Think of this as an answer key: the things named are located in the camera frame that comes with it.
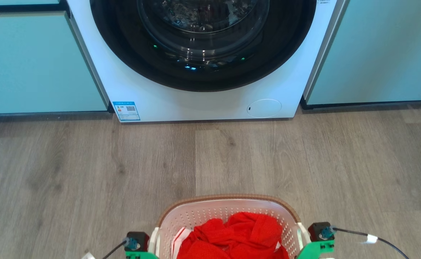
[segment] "basket rim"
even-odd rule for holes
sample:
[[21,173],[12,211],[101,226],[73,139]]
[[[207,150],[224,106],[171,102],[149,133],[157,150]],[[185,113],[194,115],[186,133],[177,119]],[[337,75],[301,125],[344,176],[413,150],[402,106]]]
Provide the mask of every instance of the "basket rim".
[[175,202],[171,206],[169,206],[160,216],[159,220],[156,223],[156,227],[160,228],[166,216],[175,208],[180,205],[184,205],[187,203],[192,202],[199,202],[199,201],[209,201],[209,200],[233,200],[233,199],[241,199],[241,200],[264,200],[277,203],[281,207],[285,208],[294,218],[295,223],[299,223],[300,217],[296,213],[296,211],[284,200],[281,200],[276,197],[268,196],[268,195],[253,195],[253,194],[226,194],[226,195],[205,195],[205,196],[198,196],[189,199],[183,199]]

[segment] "red clothing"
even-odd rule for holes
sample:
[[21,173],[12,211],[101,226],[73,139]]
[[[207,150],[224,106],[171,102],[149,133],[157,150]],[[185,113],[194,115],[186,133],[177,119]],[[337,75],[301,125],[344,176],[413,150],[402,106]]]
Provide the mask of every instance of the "red clothing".
[[289,259],[281,243],[282,227],[273,217],[236,213],[227,223],[211,219],[183,241],[177,259]]

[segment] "cabinet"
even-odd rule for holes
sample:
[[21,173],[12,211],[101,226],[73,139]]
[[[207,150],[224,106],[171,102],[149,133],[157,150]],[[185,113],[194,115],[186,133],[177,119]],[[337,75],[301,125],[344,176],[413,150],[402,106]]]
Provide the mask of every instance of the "cabinet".
[[0,0],[0,5],[57,4],[60,0]]
[[350,0],[307,105],[421,100],[421,1]]
[[65,11],[0,14],[0,113],[102,110]]

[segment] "wooden floor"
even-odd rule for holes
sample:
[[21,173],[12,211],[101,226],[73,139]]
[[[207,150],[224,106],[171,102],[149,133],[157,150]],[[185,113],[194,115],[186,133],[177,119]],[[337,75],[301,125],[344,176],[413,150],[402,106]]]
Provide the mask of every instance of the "wooden floor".
[[[421,108],[293,120],[121,125],[0,118],[0,258],[97,259],[196,195],[279,197],[304,225],[369,232],[421,259]],[[336,235],[336,259],[402,258]],[[112,258],[123,258],[121,251]]]

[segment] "washing machine drum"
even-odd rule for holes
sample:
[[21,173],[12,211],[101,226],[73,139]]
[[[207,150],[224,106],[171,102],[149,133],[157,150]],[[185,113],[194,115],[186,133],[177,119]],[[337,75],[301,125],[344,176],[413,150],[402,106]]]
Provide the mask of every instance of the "washing machine drum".
[[112,51],[140,75],[222,91],[280,67],[303,42],[316,0],[91,0]]

